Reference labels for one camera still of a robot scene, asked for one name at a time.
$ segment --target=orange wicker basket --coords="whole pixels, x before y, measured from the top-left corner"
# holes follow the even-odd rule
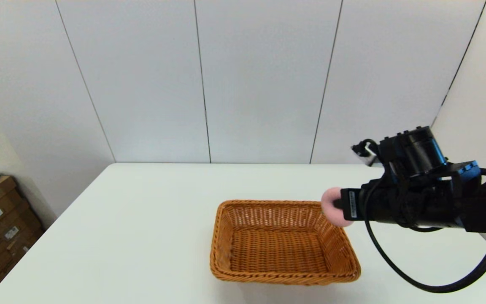
[[[211,272],[223,281],[287,285],[352,282],[361,267],[319,202],[226,201],[216,212]]]

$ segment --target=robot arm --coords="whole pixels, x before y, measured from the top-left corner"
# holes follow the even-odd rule
[[[370,221],[396,223],[420,232],[462,228],[486,233],[486,182],[481,183],[486,169],[475,161],[448,162],[429,127],[386,137],[380,144],[364,140],[352,150],[368,166],[380,162],[384,174],[361,188],[342,189],[341,198],[330,204],[342,210],[345,221],[365,221],[378,252],[401,277],[428,292],[447,293],[467,287],[484,274],[486,255],[470,274],[455,283],[419,283],[387,257]]]

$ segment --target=pink foam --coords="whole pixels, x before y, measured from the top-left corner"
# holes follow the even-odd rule
[[[339,198],[341,198],[341,188],[335,187],[327,189],[322,195],[322,211],[324,211],[324,215],[333,225],[347,227],[353,222],[345,220],[343,211],[333,206],[333,201]]]

